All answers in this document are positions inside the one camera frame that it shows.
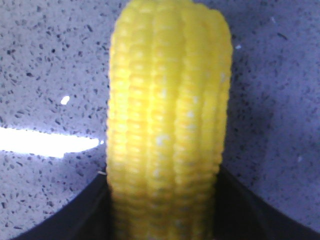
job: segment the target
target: gray granite countertop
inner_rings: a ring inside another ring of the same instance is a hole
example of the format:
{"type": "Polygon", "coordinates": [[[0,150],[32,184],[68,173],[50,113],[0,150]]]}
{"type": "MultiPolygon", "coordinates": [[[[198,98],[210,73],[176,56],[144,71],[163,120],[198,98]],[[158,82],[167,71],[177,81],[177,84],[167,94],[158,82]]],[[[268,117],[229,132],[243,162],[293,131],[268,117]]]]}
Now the gray granite countertop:
{"type": "MultiPolygon", "coordinates": [[[[109,40],[126,2],[0,0],[0,239],[53,215],[104,168],[109,40]]],[[[232,31],[223,164],[320,232],[320,1],[197,2],[232,31]]]]}

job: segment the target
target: yellow corn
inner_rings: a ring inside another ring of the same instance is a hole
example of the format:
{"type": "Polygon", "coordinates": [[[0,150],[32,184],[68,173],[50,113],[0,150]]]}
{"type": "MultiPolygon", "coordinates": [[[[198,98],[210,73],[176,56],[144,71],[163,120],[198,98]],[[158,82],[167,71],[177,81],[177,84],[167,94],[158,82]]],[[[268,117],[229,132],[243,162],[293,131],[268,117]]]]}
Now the yellow corn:
{"type": "Polygon", "coordinates": [[[232,45],[220,12],[132,0],[111,39],[107,181],[117,240],[212,239],[232,45]]]}

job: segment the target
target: corn cob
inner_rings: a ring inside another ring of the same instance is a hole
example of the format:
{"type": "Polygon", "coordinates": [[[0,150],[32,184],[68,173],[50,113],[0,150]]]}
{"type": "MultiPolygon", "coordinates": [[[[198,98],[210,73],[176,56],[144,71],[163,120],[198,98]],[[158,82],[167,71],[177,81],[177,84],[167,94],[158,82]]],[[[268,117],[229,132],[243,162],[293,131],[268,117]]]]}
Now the corn cob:
{"type": "Polygon", "coordinates": [[[107,181],[116,240],[212,239],[232,45],[220,12],[132,0],[111,38],[107,181]]]}

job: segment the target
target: corn on the cob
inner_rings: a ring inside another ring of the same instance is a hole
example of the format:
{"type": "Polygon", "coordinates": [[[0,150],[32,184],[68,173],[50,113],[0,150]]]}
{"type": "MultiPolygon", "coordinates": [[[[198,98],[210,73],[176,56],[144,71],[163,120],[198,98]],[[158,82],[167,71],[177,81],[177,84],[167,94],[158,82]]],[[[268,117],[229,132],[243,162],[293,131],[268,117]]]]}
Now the corn on the cob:
{"type": "Polygon", "coordinates": [[[111,38],[107,181],[117,240],[212,239],[232,46],[220,12],[132,0],[111,38]]]}

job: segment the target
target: speckled countertop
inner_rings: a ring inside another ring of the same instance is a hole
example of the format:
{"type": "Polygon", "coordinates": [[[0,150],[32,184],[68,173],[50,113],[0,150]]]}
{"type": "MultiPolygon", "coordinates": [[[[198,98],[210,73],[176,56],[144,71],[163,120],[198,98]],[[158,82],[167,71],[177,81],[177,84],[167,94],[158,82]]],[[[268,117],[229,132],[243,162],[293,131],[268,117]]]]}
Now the speckled countertop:
{"type": "MultiPolygon", "coordinates": [[[[109,39],[126,2],[0,0],[0,239],[41,223],[104,168],[109,39]]],[[[223,164],[320,232],[320,2],[198,2],[233,33],[223,164]]]]}

